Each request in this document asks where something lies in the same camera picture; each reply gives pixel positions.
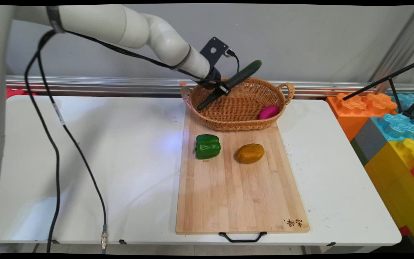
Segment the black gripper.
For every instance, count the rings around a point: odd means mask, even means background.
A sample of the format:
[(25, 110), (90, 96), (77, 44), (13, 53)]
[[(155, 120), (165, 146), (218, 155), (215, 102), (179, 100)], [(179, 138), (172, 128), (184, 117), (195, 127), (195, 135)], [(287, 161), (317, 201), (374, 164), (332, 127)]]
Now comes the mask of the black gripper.
[(198, 80), (197, 84), (206, 90), (216, 89), (217, 96), (227, 96), (230, 93), (230, 87), (234, 87), (235, 85), (233, 78), (229, 78), (223, 83), (221, 73), (215, 67), (212, 67), (203, 80)]

